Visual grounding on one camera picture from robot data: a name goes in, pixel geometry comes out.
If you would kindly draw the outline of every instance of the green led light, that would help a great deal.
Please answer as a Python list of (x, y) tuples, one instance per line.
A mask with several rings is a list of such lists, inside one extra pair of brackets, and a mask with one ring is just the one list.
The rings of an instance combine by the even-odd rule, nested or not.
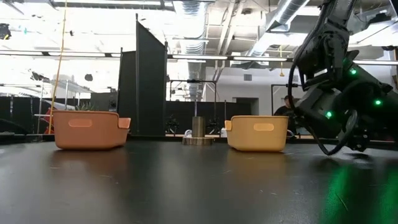
[(381, 106), (381, 105), (382, 105), (382, 101), (381, 101), (381, 100), (375, 100), (375, 101), (374, 101), (374, 104), (375, 104), (376, 106)]
[(350, 72), (350, 74), (355, 75), (357, 71), (352, 68), (349, 72)]
[(333, 113), (331, 111), (326, 112), (325, 115), (327, 118), (331, 118), (333, 116)]

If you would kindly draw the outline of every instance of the orange basket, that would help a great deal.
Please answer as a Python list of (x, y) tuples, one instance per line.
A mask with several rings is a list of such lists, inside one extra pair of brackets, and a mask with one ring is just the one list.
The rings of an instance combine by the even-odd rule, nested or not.
[(126, 143), (130, 118), (107, 111), (53, 111), (60, 149), (111, 149)]
[(287, 116), (233, 116), (225, 121), (229, 146), (239, 151), (282, 151)]

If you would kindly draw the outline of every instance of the black table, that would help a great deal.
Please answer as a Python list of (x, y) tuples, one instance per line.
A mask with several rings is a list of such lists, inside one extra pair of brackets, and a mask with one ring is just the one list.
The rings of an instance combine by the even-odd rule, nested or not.
[(131, 141), (107, 152), (0, 146), (1, 223), (397, 223), (398, 152)]

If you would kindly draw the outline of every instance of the metal base plate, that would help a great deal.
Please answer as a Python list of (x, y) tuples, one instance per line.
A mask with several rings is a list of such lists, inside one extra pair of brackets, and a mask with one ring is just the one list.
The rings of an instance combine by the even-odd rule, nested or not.
[(182, 144), (186, 146), (210, 146), (214, 138), (182, 138)]

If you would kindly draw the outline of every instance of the yellow basket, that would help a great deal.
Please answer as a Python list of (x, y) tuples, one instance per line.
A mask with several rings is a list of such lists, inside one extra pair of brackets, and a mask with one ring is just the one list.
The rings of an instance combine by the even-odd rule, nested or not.
[(233, 116), (225, 121), (229, 146), (239, 151), (282, 151), (287, 116)]

